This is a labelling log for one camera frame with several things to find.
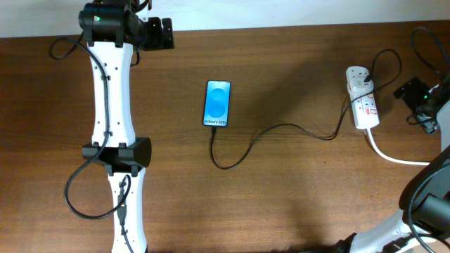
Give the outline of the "blue screen smartphone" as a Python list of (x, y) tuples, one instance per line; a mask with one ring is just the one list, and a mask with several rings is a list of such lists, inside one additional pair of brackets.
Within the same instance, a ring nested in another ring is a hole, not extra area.
[(207, 82), (203, 124), (207, 127), (226, 127), (229, 118), (231, 83), (229, 81)]

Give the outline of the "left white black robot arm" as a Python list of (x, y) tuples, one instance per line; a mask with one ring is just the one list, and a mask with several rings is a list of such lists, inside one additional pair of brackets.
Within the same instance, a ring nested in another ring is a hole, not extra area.
[(105, 168), (113, 198), (113, 252), (147, 252), (143, 181), (150, 164), (148, 137), (135, 134), (130, 70), (141, 51), (174, 48), (172, 21), (150, 17), (151, 1), (95, 1), (79, 12), (94, 76), (95, 124), (84, 159)]

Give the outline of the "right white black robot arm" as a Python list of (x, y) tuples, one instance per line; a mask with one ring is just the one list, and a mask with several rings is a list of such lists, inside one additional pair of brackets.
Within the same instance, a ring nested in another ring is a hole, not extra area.
[(437, 99), (437, 123), (442, 152), (405, 187), (399, 210), (363, 233), (353, 233), (336, 243), (331, 252), (405, 252), (429, 242), (449, 243), (449, 78), (432, 89)]

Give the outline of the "white USB charger plug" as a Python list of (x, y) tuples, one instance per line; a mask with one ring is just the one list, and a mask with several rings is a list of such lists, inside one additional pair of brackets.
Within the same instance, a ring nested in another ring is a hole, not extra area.
[(373, 82), (365, 81), (364, 78), (355, 78), (352, 80), (352, 90), (355, 92), (369, 92), (373, 90)]

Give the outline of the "white power strip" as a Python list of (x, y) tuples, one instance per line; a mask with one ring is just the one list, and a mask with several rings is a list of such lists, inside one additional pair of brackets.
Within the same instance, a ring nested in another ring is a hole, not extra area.
[(346, 70), (347, 91), (352, 101), (352, 112), (357, 129), (371, 129), (379, 122), (378, 111), (372, 91), (355, 92), (352, 90), (352, 80), (355, 78), (366, 78), (368, 70), (361, 66), (351, 66)]

